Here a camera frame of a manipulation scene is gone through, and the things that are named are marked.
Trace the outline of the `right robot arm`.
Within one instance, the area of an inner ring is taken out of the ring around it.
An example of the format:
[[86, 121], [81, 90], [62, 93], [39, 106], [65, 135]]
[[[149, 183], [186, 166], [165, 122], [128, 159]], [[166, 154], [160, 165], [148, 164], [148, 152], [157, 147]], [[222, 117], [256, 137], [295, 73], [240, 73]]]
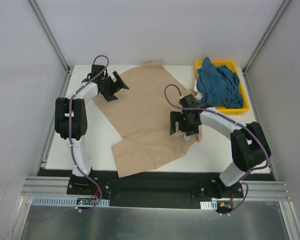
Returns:
[[241, 181], [263, 162], [269, 163], [271, 150], [261, 125], [253, 121], [240, 123], [218, 111], [215, 107], [200, 104], [189, 94], [179, 100], [180, 111], [170, 112], [170, 130], [185, 133], [186, 137], [199, 133], [199, 126], [209, 127], [230, 140], [232, 162], [219, 174], [215, 192], [227, 197], [233, 185]]

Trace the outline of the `beige t shirt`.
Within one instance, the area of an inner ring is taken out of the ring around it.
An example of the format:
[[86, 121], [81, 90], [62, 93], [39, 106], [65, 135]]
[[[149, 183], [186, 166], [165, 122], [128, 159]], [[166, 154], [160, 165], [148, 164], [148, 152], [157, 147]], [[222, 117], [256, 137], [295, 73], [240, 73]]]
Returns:
[[200, 142], [202, 133], [186, 138], [185, 133], [170, 135], [170, 113], [179, 102], [178, 86], [183, 96], [193, 94], [162, 65], [149, 62], [120, 74], [129, 89], [116, 93], [107, 102], [102, 95], [93, 102], [123, 138], [111, 147], [120, 178], [158, 169], [182, 158], [188, 149]]

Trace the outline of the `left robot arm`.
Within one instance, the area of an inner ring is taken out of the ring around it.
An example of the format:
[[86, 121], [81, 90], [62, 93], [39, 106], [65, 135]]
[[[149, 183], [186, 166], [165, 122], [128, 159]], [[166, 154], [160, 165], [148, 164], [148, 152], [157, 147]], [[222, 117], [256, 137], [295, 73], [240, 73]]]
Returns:
[[79, 89], [55, 100], [54, 129], [66, 142], [73, 162], [72, 174], [76, 177], [88, 176], [92, 171], [84, 140], [88, 130], [86, 104], [99, 94], [106, 102], [115, 101], [117, 92], [129, 89], [117, 71], [112, 74], [115, 79], [105, 65], [93, 64]]

